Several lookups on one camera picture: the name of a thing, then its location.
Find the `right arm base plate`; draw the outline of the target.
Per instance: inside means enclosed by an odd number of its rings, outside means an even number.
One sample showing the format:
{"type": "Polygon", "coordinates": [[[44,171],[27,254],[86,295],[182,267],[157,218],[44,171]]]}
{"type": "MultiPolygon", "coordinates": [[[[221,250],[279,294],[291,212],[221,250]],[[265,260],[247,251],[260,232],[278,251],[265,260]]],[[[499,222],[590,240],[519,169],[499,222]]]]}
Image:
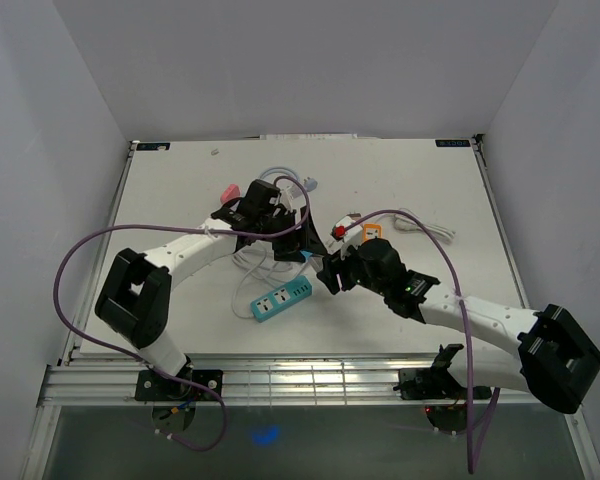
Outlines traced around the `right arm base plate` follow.
{"type": "Polygon", "coordinates": [[[461,344],[440,346],[429,367],[400,369],[398,383],[393,390],[398,392],[403,400],[466,400],[467,388],[461,386],[449,372],[452,361],[463,348],[461,344]]]}

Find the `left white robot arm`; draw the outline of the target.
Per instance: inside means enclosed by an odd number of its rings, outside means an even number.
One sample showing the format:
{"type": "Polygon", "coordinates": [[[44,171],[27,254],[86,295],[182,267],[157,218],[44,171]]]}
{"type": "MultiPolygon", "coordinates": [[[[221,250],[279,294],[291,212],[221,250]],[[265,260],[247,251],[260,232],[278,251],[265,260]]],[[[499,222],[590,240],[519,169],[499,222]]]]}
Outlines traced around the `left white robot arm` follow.
{"type": "Polygon", "coordinates": [[[116,254],[95,304],[95,315],[122,336],[142,361],[161,371],[158,388],[170,399],[185,397],[192,376],[189,358],[167,331],[171,292],[187,278],[242,248],[264,240],[274,259],[301,263],[306,252],[327,249],[310,207],[295,209],[278,186],[256,179],[246,194],[211,213],[192,233],[162,246],[116,254]]]}

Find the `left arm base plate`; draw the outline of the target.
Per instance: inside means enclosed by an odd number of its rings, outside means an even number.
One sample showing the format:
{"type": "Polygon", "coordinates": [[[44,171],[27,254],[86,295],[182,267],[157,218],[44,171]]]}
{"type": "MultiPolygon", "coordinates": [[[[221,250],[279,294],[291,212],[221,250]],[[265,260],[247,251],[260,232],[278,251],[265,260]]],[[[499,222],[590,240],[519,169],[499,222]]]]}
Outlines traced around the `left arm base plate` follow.
{"type": "MultiPolygon", "coordinates": [[[[224,372],[212,369],[194,369],[185,373],[185,379],[222,394],[224,372]]],[[[138,374],[134,399],[141,402],[213,401],[214,397],[198,388],[167,379],[151,370],[138,374]]]]}

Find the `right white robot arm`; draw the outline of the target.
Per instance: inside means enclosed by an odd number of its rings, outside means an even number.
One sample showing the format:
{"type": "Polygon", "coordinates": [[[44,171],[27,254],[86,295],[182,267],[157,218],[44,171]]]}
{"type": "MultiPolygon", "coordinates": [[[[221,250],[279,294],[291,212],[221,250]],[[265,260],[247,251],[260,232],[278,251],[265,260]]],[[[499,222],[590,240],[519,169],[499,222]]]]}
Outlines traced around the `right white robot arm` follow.
{"type": "Polygon", "coordinates": [[[455,347],[441,350],[430,371],[434,390],[444,397],[456,396],[469,382],[528,392],[555,411],[573,414],[600,371],[600,350],[567,309],[460,300],[437,278],[407,269],[383,239],[332,255],[317,277],[332,294],[360,286],[380,295],[400,317],[492,345],[490,351],[470,354],[464,364],[454,361],[455,347]]]}

